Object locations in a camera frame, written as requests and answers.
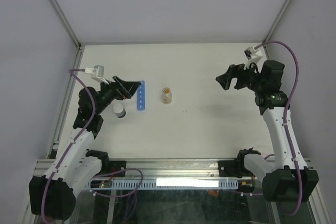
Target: blue rectangular object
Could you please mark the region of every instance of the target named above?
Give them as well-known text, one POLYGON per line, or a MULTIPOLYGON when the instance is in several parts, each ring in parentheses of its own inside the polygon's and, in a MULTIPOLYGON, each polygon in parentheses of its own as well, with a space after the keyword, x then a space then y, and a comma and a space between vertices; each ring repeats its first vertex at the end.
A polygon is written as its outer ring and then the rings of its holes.
POLYGON ((145 110, 145 81, 140 81, 136 95, 136 107, 138 110, 145 110))

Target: white table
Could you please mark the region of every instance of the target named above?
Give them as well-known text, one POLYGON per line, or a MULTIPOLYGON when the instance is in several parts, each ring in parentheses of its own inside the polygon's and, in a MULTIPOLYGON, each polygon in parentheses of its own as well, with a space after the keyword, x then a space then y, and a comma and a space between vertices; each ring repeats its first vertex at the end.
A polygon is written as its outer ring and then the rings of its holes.
MULTIPOLYGON (((86 46, 80 68, 103 65, 108 80, 114 75, 126 81, 145 80, 146 98, 145 111, 136 109, 136 97, 122 101, 127 112, 123 119, 115 116, 112 106, 107 107, 91 148, 108 152, 110 158, 235 157, 240 149, 250 147, 264 155, 273 153, 254 93, 247 88, 235 90, 235 81, 224 91, 215 81, 230 64, 244 63, 244 49, 253 45, 86 46), (172 90, 170 105, 161 101, 164 87, 172 90)), ((78 76, 99 90, 99 83, 89 75, 78 76)), ((76 83, 59 150, 70 137, 80 89, 76 83)))

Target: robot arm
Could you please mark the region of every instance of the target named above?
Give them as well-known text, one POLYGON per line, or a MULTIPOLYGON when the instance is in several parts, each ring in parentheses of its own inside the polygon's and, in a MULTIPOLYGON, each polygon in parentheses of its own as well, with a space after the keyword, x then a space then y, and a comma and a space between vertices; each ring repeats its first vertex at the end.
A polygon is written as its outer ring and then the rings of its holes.
MULTIPOLYGON (((268 127, 274 154, 274 165, 269 164, 258 151, 241 150, 233 165, 227 167, 233 176, 242 177, 250 171, 262 181, 264 198, 267 201, 297 201, 298 200, 298 176, 293 162, 293 156, 283 123, 288 98, 280 91, 281 78, 284 65, 274 60, 266 60, 259 73, 256 63, 260 59, 259 50, 248 48, 245 54, 247 64, 231 65, 227 72, 216 77, 216 81, 228 90, 232 78, 237 78, 235 89, 247 87, 254 91, 255 102, 260 114, 268 127)), ((318 174, 315 170, 308 169, 298 147, 290 118, 287 112, 287 127, 291 136, 291 142, 296 154, 302 177, 302 201, 307 201, 318 182, 318 174)))
POLYGON ((108 153, 87 151, 101 129, 103 118, 100 114, 114 99, 132 98, 140 85, 140 82, 126 82, 116 76, 113 77, 114 82, 106 80, 103 77, 103 66, 87 68, 85 73, 91 74, 93 79, 100 82, 100 91, 88 87, 96 105, 94 117, 74 141, 89 122, 93 110, 88 93, 82 89, 79 92, 79 108, 70 139, 44 175, 33 177, 29 183, 30 205, 35 215, 41 215, 41 203, 48 179, 52 178, 47 187, 45 216, 67 220, 75 208, 77 196, 89 185, 91 178, 97 173, 108 171, 108 153))

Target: white light strip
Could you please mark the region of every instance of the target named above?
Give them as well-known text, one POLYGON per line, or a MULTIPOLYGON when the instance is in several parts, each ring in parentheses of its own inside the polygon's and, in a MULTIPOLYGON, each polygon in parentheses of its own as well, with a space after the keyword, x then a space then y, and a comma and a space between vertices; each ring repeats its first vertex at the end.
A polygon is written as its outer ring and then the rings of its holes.
POLYGON ((218 188, 218 180, 202 180, 191 178, 158 178, 156 186, 181 186, 181 187, 211 187, 218 188))

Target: white bottle cap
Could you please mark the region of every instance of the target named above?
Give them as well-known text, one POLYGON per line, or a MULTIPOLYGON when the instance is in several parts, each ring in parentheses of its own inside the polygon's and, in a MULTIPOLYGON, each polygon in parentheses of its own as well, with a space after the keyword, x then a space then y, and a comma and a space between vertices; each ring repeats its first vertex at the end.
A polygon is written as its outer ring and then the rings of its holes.
POLYGON ((121 103, 117 102, 113 105, 113 111, 115 114, 120 114, 124 111, 124 107, 121 103))

